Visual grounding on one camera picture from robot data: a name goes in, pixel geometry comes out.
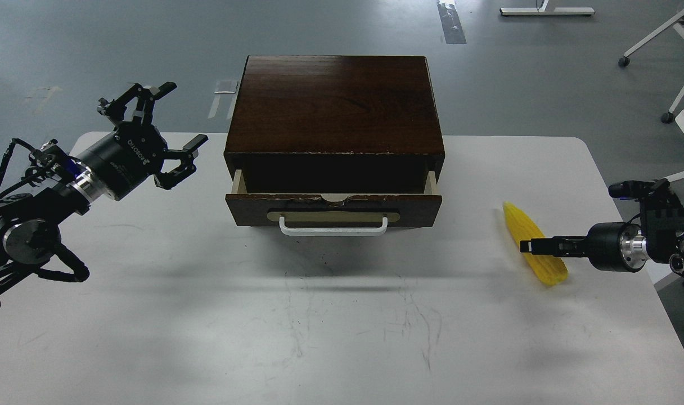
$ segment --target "gray floor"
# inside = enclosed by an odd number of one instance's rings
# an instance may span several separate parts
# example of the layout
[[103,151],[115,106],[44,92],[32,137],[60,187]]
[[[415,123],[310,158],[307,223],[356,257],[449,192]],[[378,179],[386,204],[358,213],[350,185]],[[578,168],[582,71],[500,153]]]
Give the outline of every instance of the gray floor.
[[[446,44],[435,0],[0,2],[0,154],[11,137],[70,149],[111,130],[97,100],[129,82],[177,82],[155,108],[161,131],[225,132],[232,97],[208,118],[213,92],[241,77],[247,55],[381,54],[427,57],[445,134],[578,137],[607,183],[684,170],[684,135],[659,122],[684,83],[684,42],[666,31],[617,67],[684,0],[560,3],[597,14],[502,17],[532,0],[458,0],[467,43]],[[24,167],[20,154],[10,173]],[[684,202],[684,180],[674,186]],[[664,292],[680,326],[684,289]]]

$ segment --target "drawer handle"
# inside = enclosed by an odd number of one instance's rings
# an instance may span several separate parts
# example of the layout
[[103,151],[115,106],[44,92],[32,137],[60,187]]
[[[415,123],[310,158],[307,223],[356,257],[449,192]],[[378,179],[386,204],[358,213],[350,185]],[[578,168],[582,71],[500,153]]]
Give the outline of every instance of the drawer handle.
[[388,218],[383,216],[379,228],[290,228],[285,216],[280,215],[280,230],[288,236],[380,236],[385,233]]

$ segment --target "chair wheel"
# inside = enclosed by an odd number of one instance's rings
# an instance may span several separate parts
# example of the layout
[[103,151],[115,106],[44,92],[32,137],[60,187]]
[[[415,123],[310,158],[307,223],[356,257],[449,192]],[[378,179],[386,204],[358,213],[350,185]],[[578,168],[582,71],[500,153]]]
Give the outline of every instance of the chair wheel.
[[671,112],[666,112],[661,115],[659,120],[665,124],[669,124],[674,121],[674,114]]

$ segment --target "corn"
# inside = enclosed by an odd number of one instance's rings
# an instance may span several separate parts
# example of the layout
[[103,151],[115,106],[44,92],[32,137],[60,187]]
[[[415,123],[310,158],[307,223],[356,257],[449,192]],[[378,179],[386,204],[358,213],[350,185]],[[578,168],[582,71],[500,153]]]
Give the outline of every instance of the corn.
[[[545,236],[532,222],[532,219],[511,202],[504,202],[502,209],[505,211],[507,228],[510,230],[517,248],[520,246],[520,241],[529,241],[532,238],[543,238]],[[564,281],[568,276],[565,262],[561,261],[559,257],[532,253],[522,253],[522,255],[527,259],[527,263],[532,267],[537,278],[544,284],[555,285]]]

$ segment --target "dark wood cabinet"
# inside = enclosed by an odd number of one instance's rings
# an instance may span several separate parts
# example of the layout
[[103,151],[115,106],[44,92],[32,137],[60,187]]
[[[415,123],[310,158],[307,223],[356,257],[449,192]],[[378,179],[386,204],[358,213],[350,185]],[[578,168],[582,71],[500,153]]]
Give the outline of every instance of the dark wood cabinet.
[[276,225],[280,213],[327,223],[311,213],[336,211],[345,223],[377,213],[432,226],[444,147],[426,59],[250,56],[224,159],[237,225]]

